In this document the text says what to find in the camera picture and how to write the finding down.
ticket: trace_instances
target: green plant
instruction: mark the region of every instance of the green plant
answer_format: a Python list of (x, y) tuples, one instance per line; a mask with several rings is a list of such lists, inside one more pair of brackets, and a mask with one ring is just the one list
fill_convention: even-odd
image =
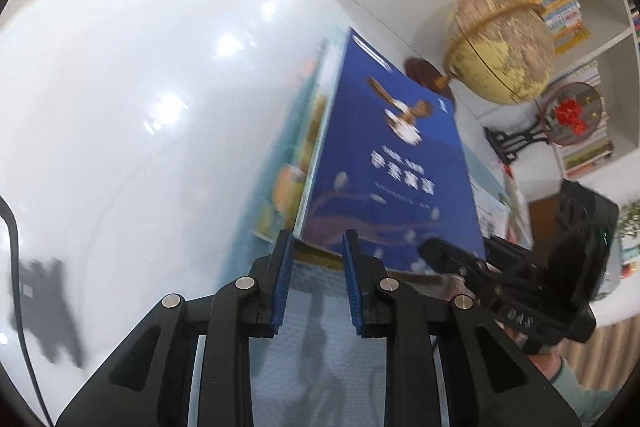
[(640, 200), (622, 207), (622, 215), (618, 220), (620, 236), (638, 237), (640, 235)]

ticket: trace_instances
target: metal rivet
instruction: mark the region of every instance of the metal rivet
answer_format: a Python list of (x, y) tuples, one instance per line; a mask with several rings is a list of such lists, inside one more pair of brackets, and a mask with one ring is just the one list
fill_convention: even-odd
[(474, 302), (469, 295), (456, 295), (453, 299), (453, 304), (455, 304), (461, 310), (468, 310), (471, 306), (474, 305)]
[(175, 293), (169, 293), (162, 298), (162, 306), (165, 308), (175, 308), (180, 304), (180, 296)]
[(385, 277), (380, 281), (380, 287), (388, 292), (397, 290), (399, 285), (400, 283), (391, 277)]
[(251, 277), (241, 277), (240, 279), (236, 279), (236, 288), (239, 290), (248, 290), (252, 288), (255, 284), (255, 281)]

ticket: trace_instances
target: bird on book cover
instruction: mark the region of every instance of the bird on book cover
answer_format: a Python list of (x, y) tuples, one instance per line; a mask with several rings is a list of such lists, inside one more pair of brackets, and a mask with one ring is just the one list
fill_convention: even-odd
[(433, 106), (425, 100), (418, 100), (414, 107), (409, 107), (402, 100), (393, 98), (380, 83), (372, 77), (367, 78), (367, 83), (373, 91), (385, 102), (400, 111), (395, 114), (389, 109), (385, 109), (386, 123), (398, 137), (409, 145), (418, 145), (422, 138), (420, 131), (415, 126), (416, 118), (427, 118), (433, 114)]

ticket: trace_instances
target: blue book cover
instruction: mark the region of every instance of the blue book cover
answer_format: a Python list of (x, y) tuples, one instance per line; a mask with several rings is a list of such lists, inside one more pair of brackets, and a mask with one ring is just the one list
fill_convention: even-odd
[(339, 252), (355, 229), (365, 252), (398, 271), (424, 272), (417, 247), (434, 236), (484, 257), (453, 111), (352, 31), (301, 238)]

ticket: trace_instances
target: yellow globe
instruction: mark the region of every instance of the yellow globe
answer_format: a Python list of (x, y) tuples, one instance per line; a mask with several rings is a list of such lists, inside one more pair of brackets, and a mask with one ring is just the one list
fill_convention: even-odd
[(522, 0), (460, 0), (447, 27), (447, 75), (490, 102), (535, 98), (556, 56), (542, 11)]

